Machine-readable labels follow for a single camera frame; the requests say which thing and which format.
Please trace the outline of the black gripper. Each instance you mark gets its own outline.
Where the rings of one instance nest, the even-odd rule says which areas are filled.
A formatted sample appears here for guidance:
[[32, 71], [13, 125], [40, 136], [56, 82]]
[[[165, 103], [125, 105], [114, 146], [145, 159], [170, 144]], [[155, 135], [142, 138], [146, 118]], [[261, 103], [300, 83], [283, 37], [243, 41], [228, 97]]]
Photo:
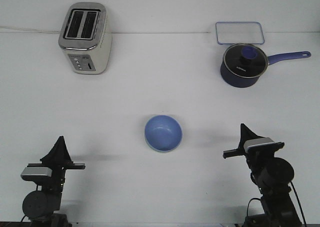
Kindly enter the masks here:
[[57, 139], [49, 153], [42, 157], [40, 161], [41, 163], [29, 163], [27, 167], [48, 167], [52, 170], [51, 178], [42, 181], [28, 182], [35, 183], [36, 191], [42, 191], [53, 195], [62, 194], [66, 181], [65, 175], [67, 170], [84, 170], [86, 168], [84, 163], [73, 163], [68, 152], [64, 136], [60, 136]]
[[246, 163], [251, 170], [250, 178], [252, 182], [258, 186], [258, 178], [262, 170], [266, 167], [267, 162], [275, 157], [275, 152], [285, 146], [284, 142], [275, 142], [265, 146], [256, 147], [249, 150], [248, 153], [244, 150], [244, 143], [248, 140], [261, 139], [263, 136], [257, 135], [250, 130], [244, 123], [240, 124], [240, 140], [236, 149], [225, 150], [223, 158], [230, 158], [236, 156], [245, 156]]

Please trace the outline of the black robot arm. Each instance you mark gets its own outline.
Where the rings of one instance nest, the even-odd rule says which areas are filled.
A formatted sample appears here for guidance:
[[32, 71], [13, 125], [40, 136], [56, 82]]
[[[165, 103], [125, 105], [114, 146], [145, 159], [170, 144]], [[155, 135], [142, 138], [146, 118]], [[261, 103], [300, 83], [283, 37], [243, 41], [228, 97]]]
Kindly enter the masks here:
[[39, 163], [29, 163], [20, 177], [36, 184], [22, 202], [23, 214], [32, 227], [71, 227], [68, 217], [60, 210], [67, 170], [84, 170], [84, 163], [72, 161], [65, 138], [59, 136], [52, 149]]
[[245, 227], [302, 227], [305, 218], [299, 218], [290, 197], [296, 189], [292, 183], [294, 169], [275, 153], [285, 146], [269, 137], [259, 136], [244, 123], [240, 125], [240, 140], [236, 149], [225, 150], [223, 158], [245, 156], [250, 179], [261, 193], [262, 214], [246, 215]]

